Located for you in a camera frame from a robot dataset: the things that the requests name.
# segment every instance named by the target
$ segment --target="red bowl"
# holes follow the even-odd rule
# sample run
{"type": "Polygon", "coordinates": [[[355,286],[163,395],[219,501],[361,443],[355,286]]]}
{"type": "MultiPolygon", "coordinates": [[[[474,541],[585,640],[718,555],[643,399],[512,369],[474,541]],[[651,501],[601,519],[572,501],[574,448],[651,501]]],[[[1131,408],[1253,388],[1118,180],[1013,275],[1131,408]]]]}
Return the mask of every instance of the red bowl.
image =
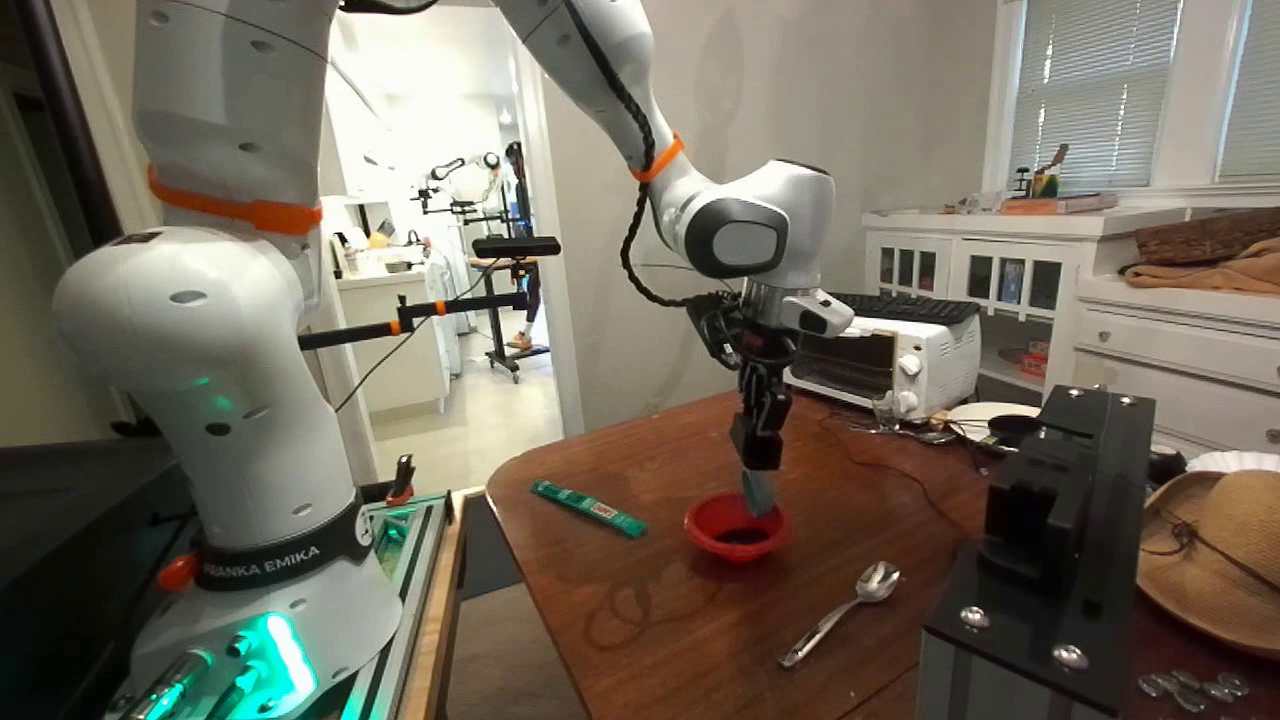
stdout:
{"type": "Polygon", "coordinates": [[[741,491],[708,497],[682,512],[682,535],[691,548],[728,561],[754,565],[785,544],[786,519],[780,506],[751,517],[741,491]]]}

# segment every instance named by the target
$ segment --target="green marker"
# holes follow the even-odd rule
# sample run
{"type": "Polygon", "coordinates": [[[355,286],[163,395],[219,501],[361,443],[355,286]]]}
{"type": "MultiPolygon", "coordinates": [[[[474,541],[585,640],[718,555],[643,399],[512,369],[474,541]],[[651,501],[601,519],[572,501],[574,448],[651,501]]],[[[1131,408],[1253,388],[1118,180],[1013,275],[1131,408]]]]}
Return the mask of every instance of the green marker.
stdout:
{"type": "Polygon", "coordinates": [[[581,512],[581,517],[586,517],[594,523],[606,523],[606,528],[615,528],[615,532],[624,532],[631,541],[646,532],[639,517],[628,517],[628,512],[618,512],[618,506],[613,506],[613,504],[602,504],[602,501],[594,501],[586,491],[574,491],[574,488],[565,488],[565,482],[550,482],[550,481],[535,481],[530,491],[550,501],[550,504],[561,504],[561,506],[568,506],[568,512],[581,512]]]}

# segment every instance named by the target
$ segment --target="metal spoon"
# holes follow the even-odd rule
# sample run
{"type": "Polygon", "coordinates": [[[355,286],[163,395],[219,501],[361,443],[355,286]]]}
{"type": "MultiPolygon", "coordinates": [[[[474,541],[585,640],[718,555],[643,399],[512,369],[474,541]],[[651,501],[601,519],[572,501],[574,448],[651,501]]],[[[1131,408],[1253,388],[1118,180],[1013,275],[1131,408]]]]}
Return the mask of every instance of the metal spoon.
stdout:
{"type": "Polygon", "coordinates": [[[813,630],[804,630],[777,663],[794,667],[852,609],[882,603],[898,579],[903,573],[896,565],[889,561],[869,565],[862,574],[854,579],[852,599],[834,603],[823,619],[814,619],[813,630]]]}

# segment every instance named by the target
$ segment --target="dark table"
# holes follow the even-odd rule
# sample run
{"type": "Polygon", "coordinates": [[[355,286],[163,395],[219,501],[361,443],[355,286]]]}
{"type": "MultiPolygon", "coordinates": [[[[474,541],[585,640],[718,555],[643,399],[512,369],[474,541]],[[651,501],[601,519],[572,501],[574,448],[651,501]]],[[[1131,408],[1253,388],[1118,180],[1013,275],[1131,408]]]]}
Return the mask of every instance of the dark table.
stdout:
{"type": "MultiPolygon", "coordinates": [[[[777,501],[780,555],[732,568],[682,541],[698,497],[736,491],[736,395],[572,434],[506,461],[486,501],[561,658],[606,714],[912,714],[920,627],[962,548],[978,541],[989,457],[870,434],[869,417],[794,395],[777,501]],[[530,497],[561,481],[646,519],[643,541],[530,497]],[[798,667],[777,656],[852,596],[862,565],[896,561],[891,603],[854,609],[798,667]]],[[[1137,671],[1237,671],[1253,682],[1228,714],[1280,714],[1276,663],[1237,656],[1155,603],[1137,603],[1137,671]]],[[[1131,689],[1123,714],[1178,714],[1131,689]]]]}

